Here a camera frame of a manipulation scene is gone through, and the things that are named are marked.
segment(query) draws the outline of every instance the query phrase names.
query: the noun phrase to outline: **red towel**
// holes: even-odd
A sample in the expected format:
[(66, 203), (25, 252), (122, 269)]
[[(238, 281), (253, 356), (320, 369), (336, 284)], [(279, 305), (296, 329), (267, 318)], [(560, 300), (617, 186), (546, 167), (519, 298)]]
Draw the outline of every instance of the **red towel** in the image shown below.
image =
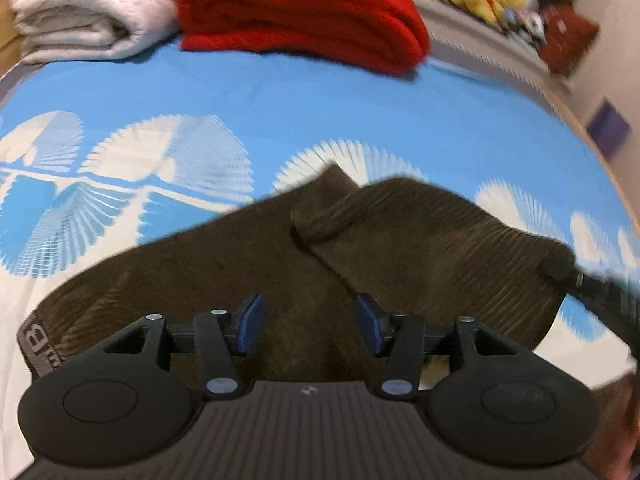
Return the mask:
[(177, 0), (184, 50), (295, 50), (402, 75), (429, 53), (412, 0)]

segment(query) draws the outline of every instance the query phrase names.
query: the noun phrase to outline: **dark brown fabric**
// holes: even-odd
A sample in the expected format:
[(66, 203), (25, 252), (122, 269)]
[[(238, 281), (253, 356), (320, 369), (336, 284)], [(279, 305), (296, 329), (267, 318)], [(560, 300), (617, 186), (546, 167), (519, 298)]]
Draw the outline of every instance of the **dark brown fabric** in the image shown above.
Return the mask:
[[(238, 360), (246, 378), (365, 379), (383, 363), (353, 326), (354, 291), (435, 324), (474, 316), (533, 348), (562, 300), (538, 275), (556, 251), (572, 257), (449, 191), (405, 178), (359, 189), (332, 166), (306, 186), (101, 262), (36, 315), (66, 360), (150, 312), (183, 322), (262, 292), (262, 338)], [(191, 357), (172, 371), (195, 384)]]

